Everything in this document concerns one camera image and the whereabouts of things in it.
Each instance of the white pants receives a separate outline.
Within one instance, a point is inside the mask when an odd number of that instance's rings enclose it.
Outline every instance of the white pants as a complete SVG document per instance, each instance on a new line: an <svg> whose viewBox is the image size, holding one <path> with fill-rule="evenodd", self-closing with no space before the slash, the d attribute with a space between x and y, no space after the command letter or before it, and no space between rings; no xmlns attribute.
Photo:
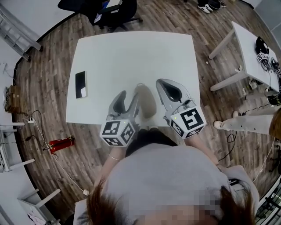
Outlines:
<svg viewBox="0 0 281 225"><path fill-rule="evenodd" d="M226 131L250 131L269 134L269 127L274 113L281 106L253 111L249 115L237 116L223 121L220 128Z"/></svg>

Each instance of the table leg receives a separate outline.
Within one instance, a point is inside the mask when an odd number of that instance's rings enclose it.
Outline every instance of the table leg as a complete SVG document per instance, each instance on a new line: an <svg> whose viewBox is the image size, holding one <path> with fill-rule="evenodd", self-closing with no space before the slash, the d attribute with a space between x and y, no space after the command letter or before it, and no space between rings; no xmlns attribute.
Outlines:
<svg viewBox="0 0 281 225"><path fill-rule="evenodd" d="M227 78L227 79L223 80L222 82L219 82L219 83L215 84L214 86L211 86L210 90L216 91L216 90L226 87L232 83L236 83L237 81L242 80L246 77L248 77L248 76L245 74L244 70L242 70L239 73L236 73L235 75L231 76L230 78Z"/></svg>
<svg viewBox="0 0 281 225"><path fill-rule="evenodd" d="M3 122L3 123L0 123L0 126L24 126L25 123L6 123L6 122Z"/></svg>
<svg viewBox="0 0 281 225"><path fill-rule="evenodd" d="M249 94L245 97L245 99L251 100L251 99L255 99L255 98L263 98L263 97L271 96L273 94L277 94L277 92L276 91L266 91L264 93Z"/></svg>
<svg viewBox="0 0 281 225"><path fill-rule="evenodd" d="M29 164L29 163L32 163L32 162L34 162L34 161L35 161L35 159L32 159L32 160L27 160L27 161L22 162L22 163L19 163L19 164L15 164L15 165L13 165L13 166L10 166L10 170L14 170L14 169L16 169L16 168L22 167L22 166L24 166L24 165L26 165L26 164Z"/></svg>
<svg viewBox="0 0 281 225"><path fill-rule="evenodd" d="M232 29L228 35L219 43L219 45L211 52L209 55L209 59L213 59L234 37L235 32L234 29Z"/></svg>
<svg viewBox="0 0 281 225"><path fill-rule="evenodd" d="M41 206L45 205L46 202L50 201L52 198L54 198L59 192L61 192L60 189L55 190L53 193L48 195L46 198L44 198L41 202L36 204L37 208L40 208Z"/></svg>
<svg viewBox="0 0 281 225"><path fill-rule="evenodd" d="M1 129L3 133L17 132L17 129Z"/></svg>
<svg viewBox="0 0 281 225"><path fill-rule="evenodd" d="M33 190L32 192L30 192L30 193L28 193L27 195L25 195L25 196L23 196L22 198L20 198L20 200L23 200L23 201L24 201L25 199L27 199L27 198L31 197L32 195L36 194L37 192L39 192L39 189Z"/></svg>

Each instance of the wrist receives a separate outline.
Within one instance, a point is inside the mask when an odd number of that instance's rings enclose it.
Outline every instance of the wrist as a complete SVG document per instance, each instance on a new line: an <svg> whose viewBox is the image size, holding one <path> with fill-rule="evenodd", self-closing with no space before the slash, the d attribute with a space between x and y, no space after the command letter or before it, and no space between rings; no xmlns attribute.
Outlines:
<svg viewBox="0 0 281 225"><path fill-rule="evenodd" d="M110 152L110 155L116 159L122 160L125 158L126 149L120 147L113 147Z"/></svg>
<svg viewBox="0 0 281 225"><path fill-rule="evenodd" d="M184 140L184 142L185 142L186 145L192 146L195 142L198 142L198 139L199 139L199 136L195 134L195 135L193 135L189 138L186 138Z"/></svg>

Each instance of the black phone screen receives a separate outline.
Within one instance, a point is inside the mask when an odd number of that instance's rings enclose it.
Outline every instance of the black phone screen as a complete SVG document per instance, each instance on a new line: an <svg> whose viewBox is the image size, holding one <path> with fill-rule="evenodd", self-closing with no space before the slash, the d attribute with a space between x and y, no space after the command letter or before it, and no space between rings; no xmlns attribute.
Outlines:
<svg viewBox="0 0 281 225"><path fill-rule="evenodd" d="M86 97L86 74L84 72L75 75L76 98Z"/></svg>

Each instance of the red fire extinguisher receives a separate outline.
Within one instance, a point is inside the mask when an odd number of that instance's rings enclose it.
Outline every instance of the red fire extinguisher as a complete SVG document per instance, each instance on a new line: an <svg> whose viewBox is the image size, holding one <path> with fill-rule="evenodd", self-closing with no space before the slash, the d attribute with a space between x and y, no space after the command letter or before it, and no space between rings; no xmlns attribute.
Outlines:
<svg viewBox="0 0 281 225"><path fill-rule="evenodd" d="M50 141L48 147L44 148L43 150L49 149L51 154L55 154L54 152L65 149L72 145L74 145L74 137L70 136L65 139Z"/></svg>

